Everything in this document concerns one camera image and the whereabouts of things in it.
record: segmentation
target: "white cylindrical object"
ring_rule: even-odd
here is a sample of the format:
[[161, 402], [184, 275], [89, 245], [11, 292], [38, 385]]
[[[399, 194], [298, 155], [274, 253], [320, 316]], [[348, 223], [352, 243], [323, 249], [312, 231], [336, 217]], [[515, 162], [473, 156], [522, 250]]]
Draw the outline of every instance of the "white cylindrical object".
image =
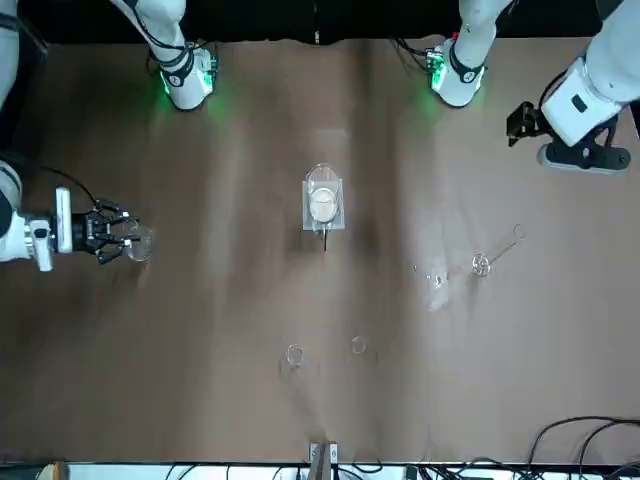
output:
[[325, 187], [314, 190], [309, 198], [309, 210], [316, 222], [329, 223], [338, 213], [335, 194]]
[[627, 104], [640, 97], [640, 1], [625, 0], [604, 21], [587, 49], [587, 73], [606, 98]]
[[0, 161], [0, 194], [3, 194], [11, 208], [16, 210], [22, 200], [22, 182], [18, 173], [3, 161]]
[[18, 212], [13, 212], [9, 231], [0, 237], [0, 262], [8, 262], [17, 258], [31, 258], [25, 239], [25, 219]]
[[49, 222], [44, 219], [35, 219], [29, 222], [33, 250], [41, 272], [53, 270], [53, 251], [51, 248], [51, 228]]
[[73, 251], [71, 234], [71, 193], [68, 188], [56, 188], [56, 242], [58, 253]]

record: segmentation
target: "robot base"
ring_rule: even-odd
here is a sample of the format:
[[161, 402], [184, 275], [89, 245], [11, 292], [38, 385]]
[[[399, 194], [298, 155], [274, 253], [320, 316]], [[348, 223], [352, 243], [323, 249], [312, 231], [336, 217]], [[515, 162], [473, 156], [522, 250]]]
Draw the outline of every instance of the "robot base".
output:
[[471, 102], [473, 96], [480, 89], [485, 69], [483, 68], [472, 82], [463, 83], [451, 65], [450, 50], [453, 43], [453, 39], [450, 38], [435, 48], [435, 51], [442, 53], [443, 65], [440, 67], [438, 75], [433, 78], [431, 89], [440, 95], [446, 104], [452, 107], [464, 107]]
[[567, 147], [561, 141], [544, 145], [538, 151], [538, 163], [545, 167], [562, 170], [578, 170], [582, 172], [600, 173], [604, 175], [619, 175], [629, 166], [631, 155], [624, 148]]
[[218, 58], [205, 48], [193, 50], [194, 62], [191, 71], [181, 86], [176, 86], [171, 72], [162, 72], [165, 91], [178, 110], [190, 111], [198, 108], [214, 90], [218, 71]]

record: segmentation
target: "glass beaker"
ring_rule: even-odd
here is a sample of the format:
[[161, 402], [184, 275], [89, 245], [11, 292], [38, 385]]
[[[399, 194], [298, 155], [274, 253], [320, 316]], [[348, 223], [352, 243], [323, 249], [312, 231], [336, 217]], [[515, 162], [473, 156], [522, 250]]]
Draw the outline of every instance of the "glass beaker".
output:
[[138, 222], [133, 222], [128, 234], [133, 238], [125, 248], [129, 258], [134, 262], [149, 260], [153, 254], [153, 230]]
[[318, 223], [330, 223], [340, 208], [340, 177], [329, 164], [321, 163], [307, 173], [306, 180], [311, 217]]
[[304, 360], [304, 352], [302, 347], [297, 343], [289, 345], [287, 348], [287, 363], [291, 368], [298, 368]]

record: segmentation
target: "metal bracket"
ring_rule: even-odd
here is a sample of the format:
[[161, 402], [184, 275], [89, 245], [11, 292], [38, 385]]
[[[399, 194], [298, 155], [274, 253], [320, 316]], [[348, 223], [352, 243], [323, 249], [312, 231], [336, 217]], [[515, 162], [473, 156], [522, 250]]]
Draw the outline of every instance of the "metal bracket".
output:
[[309, 445], [310, 480], [331, 480], [331, 465], [338, 465], [338, 444], [311, 443]]

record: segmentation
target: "black background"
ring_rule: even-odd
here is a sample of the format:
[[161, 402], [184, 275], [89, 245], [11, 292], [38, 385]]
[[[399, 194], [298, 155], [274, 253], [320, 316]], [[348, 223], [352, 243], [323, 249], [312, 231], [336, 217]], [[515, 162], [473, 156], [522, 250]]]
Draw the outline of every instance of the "black background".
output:
[[[21, 0], [26, 17], [53, 43], [138, 43], [142, 38], [108, 0]], [[345, 38], [451, 36], [457, 0], [187, 0], [188, 39], [322, 43]], [[499, 36], [592, 36], [601, 23], [594, 0], [521, 0], [498, 21]]]

